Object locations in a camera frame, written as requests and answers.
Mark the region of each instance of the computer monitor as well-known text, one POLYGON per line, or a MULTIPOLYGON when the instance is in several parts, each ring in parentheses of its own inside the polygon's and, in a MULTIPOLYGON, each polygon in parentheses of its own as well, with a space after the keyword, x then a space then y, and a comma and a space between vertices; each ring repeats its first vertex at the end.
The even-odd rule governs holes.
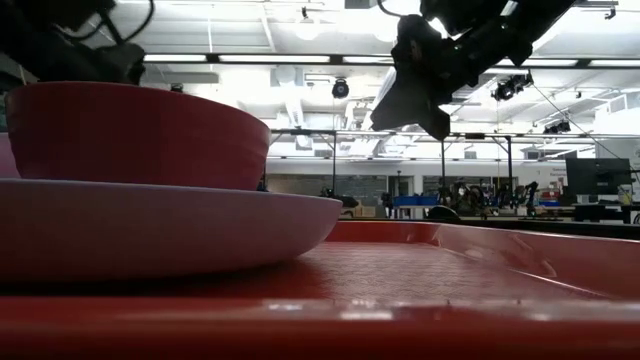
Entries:
POLYGON ((569 192, 573 195, 617 195, 631 184, 629 159, 566 159, 569 192))

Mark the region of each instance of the ceiling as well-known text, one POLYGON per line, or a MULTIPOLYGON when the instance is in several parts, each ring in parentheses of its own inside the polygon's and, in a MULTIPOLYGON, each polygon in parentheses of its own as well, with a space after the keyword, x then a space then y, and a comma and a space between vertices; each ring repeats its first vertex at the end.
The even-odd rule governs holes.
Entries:
MULTIPOLYGON (((112 13, 124 33, 144 20, 147 0, 119 0, 112 13)), ((370 9, 345 9, 345 0, 156 0, 152 23, 134 41, 148 53, 252 53, 388 55, 397 18, 370 9), (305 6, 309 19, 303 20, 305 6)), ((534 44, 540 58, 640 59, 640 1, 618 0, 617 16, 605 20, 608 8, 573 8, 534 44)), ((387 0, 400 13, 417 12, 419 0, 387 0)), ((83 31, 94 26, 95 21, 83 31)), ((106 31, 88 41, 111 44, 106 31)), ((146 86, 168 88, 182 82, 187 92, 241 108, 272 127, 291 127, 292 109, 303 127, 353 125, 366 117, 389 70, 386 66, 296 65, 295 90, 278 80, 275 65, 149 64, 146 86), (313 75, 318 81, 306 81, 313 75), (347 99, 333 99, 332 82, 344 77, 347 99)), ((640 71, 535 69, 537 89, 528 88, 508 102, 490 97, 506 75, 485 74, 479 86, 462 89, 453 115, 453 131, 541 132, 563 113, 590 130, 595 111, 626 92, 640 88, 640 71)))

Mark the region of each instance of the red tray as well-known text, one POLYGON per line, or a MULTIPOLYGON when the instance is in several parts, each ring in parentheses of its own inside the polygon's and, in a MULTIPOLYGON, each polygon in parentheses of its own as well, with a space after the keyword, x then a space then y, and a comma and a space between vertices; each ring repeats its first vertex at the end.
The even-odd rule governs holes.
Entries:
POLYGON ((640 358, 638 259, 634 241, 345 222, 250 271, 5 285, 0 355, 640 358))

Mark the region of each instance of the red bowl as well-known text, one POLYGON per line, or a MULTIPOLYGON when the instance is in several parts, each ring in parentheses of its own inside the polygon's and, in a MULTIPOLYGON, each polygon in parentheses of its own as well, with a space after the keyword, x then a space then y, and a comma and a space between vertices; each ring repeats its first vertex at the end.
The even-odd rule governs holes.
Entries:
POLYGON ((28 85, 6 97, 20 175, 255 190, 269 128, 214 101, 120 84, 28 85))

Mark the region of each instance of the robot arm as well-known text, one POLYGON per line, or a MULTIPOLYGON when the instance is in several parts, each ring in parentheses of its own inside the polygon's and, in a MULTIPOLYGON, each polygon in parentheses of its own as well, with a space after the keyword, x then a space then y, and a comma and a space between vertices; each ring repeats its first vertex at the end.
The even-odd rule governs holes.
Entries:
POLYGON ((117 33, 108 16, 114 7, 113 0, 0 0, 0 51, 41 81, 138 84, 145 53, 117 33), (96 13, 102 18, 96 31, 106 25, 116 45, 90 49, 63 32, 77 31, 96 13))
POLYGON ((520 66, 532 44, 576 0, 422 0, 420 15, 402 16, 393 48, 396 80, 371 115, 374 130, 420 124, 443 140, 449 115, 439 105, 505 58, 520 66), (427 21, 438 18, 456 40, 427 21))

